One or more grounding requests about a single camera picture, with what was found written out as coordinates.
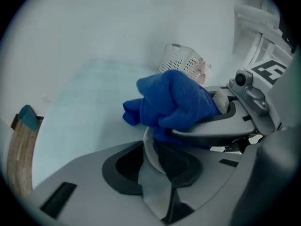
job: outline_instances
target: white laundry basket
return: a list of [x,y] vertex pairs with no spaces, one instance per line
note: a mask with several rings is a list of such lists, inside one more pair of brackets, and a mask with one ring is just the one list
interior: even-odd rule
[[201,75],[203,58],[196,51],[179,44],[167,44],[159,71],[179,70],[196,81]]

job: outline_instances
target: white wall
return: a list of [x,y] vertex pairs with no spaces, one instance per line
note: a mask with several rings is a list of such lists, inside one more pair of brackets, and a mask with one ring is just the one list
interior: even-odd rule
[[[255,8],[261,8],[261,0],[245,0],[242,4],[249,5]],[[213,82],[218,85],[225,85],[229,82],[229,79],[234,78],[236,71],[242,69],[245,57],[247,56],[252,43],[255,39],[256,33],[246,30],[242,30],[238,24],[237,16],[234,17],[234,41],[233,51],[223,61],[223,65],[215,73]]]
[[7,168],[7,156],[13,130],[0,119],[0,173],[4,179],[7,180],[6,168]]
[[0,117],[30,104],[44,115],[89,59],[158,68],[165,45],[195,49],[218,73],[232,52],[233,5],[245,0],[29,0],[2,44]]

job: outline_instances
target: blue towel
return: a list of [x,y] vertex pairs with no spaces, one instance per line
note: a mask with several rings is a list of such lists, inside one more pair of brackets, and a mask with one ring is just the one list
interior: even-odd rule
[[170,135],[171,129],[186,130],[195,122],[221,114],[208,92],[177,70],[169,70],[137,81],[144,98],[123,103],[123,119],[132,126],[154,128],[160,142],[183,145]]

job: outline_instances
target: wooden board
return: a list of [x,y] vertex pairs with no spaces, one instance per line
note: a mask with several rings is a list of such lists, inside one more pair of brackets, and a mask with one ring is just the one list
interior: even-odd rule
[[18,121],[9,145],[8,184],[13,193],[21,198],[26,198],[32,191],[32,158],[38,132]]

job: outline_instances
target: black slot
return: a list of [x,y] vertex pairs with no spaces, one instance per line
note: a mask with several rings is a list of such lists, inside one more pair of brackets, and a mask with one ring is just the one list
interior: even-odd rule
[[228,166],[232,166],[232,167],[237,167],[237,165],[238,165],[237,161],[231,161],[228,159],[221,159],[219,162],[222,164],[228,165]]
[[233,100],[238,100],[238,98],[236,96],[228,96],[228,100],[231,102]]
[[246,116],[243,117],[244,121],[248,121],[250,119],[252,119],[252,117],[250,115],[246,115]]
[[104,180],[117,192],[125,195],[142,195],[137,183],[143,163],[143,141],[109,157],[102,168]]
[[194,210],[190,206],[180,201],[177,190],[173,188],[167,214],[161,221],[169,225],[185,218],[193,212]]
[[52,218],[57,218],[77,186],[63,182],[41,206],[41,210]]
[[167,146],[159,142],[158,158],[174,188],[192,185],[201,174],[201,162],[196,157],[175,149],[173,145]]

